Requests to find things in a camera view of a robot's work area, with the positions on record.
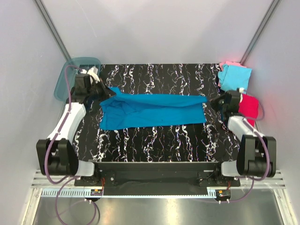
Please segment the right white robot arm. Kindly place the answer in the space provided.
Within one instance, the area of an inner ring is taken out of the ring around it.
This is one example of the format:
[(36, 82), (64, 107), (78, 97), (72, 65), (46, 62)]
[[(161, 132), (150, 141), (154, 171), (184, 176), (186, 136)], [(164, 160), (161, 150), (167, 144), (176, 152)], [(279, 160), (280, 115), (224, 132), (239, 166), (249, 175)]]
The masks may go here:
[(240, 141), (237, 159), (222, 162), (213, 173), (214, 183), (223, 186), (230, 177), (248, 177), (256, 181), (274, 177), (276, 173), (277, 142), (274, 137), (260, 133), (249, 123), (255, 118), (240, 111), (246, 95), (230, 90), (210, 99), (213, 110)]

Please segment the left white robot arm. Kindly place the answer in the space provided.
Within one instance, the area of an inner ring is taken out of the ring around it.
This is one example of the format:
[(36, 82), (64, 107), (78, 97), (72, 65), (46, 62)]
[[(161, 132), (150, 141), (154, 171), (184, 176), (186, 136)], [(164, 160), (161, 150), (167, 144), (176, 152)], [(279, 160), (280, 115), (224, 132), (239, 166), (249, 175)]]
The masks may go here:
[(72, 146), (77, 128), (94, 101), (104, 101), (115, 92), (96, 75), (78, 74), (75, 84), (69, 88), (65, 110), (55, 129), (46, 139), (36, 144), (41, 173), (50, 176), (80, 176), (92, 186), (101, 181), (100, 172), (93, 162), (78, 159)]

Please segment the blue t shirt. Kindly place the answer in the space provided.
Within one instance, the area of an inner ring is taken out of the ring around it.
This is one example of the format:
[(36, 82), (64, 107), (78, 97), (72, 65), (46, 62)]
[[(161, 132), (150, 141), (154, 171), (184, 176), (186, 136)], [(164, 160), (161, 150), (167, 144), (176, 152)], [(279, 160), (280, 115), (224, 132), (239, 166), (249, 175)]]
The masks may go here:
[(112, 87), (115, 96), (100, 103), (102, 130), (146, 128), (205, 123), (205, 96), (174, 94), (125, 94)]

